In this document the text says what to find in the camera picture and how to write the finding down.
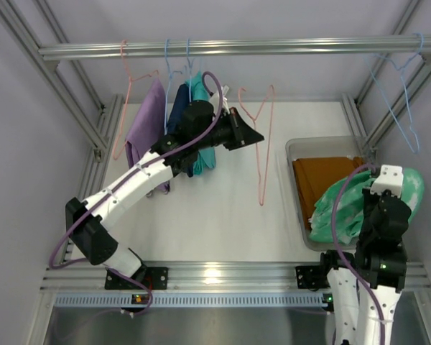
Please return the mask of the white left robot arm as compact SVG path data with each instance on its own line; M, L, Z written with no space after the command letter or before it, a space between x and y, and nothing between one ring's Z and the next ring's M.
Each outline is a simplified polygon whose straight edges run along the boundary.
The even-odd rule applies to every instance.
M160 185L183 173L200 150L224 146L237 150L264 140L235 108L215 109L207 101L193 101L176 129L161 137L143 157L108 187L81 201L65 205L70 240L93 266L103 265L121 275L141 280L144 262L109 233L132 206Z

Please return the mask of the mustard brown trousers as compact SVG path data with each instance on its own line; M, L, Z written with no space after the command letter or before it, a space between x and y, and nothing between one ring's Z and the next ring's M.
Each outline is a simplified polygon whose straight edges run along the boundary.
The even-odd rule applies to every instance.
M311 232L309 219L315 211L315 203L330 186L363 163L361 157L299 158L292 162L301 213L308 232Z

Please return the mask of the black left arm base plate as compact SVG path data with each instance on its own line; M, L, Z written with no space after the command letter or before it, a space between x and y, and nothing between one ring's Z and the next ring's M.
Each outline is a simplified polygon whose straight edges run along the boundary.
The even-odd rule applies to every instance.
M130 280L140 282L144 287L149 290L166 290L168 282L169 270L167 267L147 267L139 273L135 273ZM129 280L119 277L117 274L112 273L110 270L106 273L106 280L104 284L106 290L134 290L140 287L130 282Z

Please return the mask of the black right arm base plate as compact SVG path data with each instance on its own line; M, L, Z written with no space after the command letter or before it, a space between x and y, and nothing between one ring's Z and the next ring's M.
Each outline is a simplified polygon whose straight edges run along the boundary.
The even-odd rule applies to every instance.
M329 288L325 270L319 265L301 265L295 268L297 287L310 291Z

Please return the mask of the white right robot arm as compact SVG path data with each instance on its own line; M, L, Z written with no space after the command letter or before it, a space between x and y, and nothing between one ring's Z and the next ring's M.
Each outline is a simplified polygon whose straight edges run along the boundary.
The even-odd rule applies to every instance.
M390 344L407 276L402 237L411 210L385 190L363 189L363 223L355 254L328 250L320 267L333 299L334 344Z

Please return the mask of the green tie-dye trousers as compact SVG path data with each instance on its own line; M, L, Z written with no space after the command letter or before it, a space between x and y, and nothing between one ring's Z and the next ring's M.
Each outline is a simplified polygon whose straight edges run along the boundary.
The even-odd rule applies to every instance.
M403 191L401 200L411 209L411 221L420 208L425 191L425 182L421 174L412 168L403 169ZM345 178L330 186L315 203L315 211L309 219L310 239L314 242L332 243L331 213L338 192ZM358 237L363 223L363 194L365 187L371 186L374 178L368 170L356 174L348 184L337 207L336 234L341 244L350 244Z

